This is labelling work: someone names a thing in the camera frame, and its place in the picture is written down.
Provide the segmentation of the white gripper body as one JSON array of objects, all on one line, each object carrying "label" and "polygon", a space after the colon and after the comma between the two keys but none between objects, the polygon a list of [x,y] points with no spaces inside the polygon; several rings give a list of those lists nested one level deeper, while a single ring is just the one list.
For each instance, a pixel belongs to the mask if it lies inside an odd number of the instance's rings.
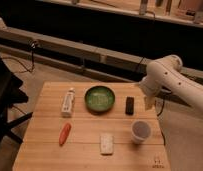
[{"label": "white gripper body", "polygon": [[161,85],[151,76],[145,76],[139,82],[139,87],[147,97],[155,97],[161,90]]}]

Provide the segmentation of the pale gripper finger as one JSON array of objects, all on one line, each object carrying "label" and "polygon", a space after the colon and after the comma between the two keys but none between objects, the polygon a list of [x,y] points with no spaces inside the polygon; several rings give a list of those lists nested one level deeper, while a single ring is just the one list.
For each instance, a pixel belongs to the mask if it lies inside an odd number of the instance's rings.
[{"label": "pale gripper finger", "polygon": [[144,103],[145,103],[145,109],[150,110],[155,104],[155,98],[145,96],[144,97]]}]

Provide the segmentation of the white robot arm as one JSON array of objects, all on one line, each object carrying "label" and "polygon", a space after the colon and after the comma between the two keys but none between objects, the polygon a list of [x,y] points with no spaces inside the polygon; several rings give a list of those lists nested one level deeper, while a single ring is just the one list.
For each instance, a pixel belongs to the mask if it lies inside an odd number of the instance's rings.
[{"label": "white robot arm", "polygon": [[180,71],[182,60],[177,55],[168,55],[147,64],[147,75],[139,82],[149,104],[166,87],[196,110],[195,116],[203,118],[203,85],[183,76]]}]

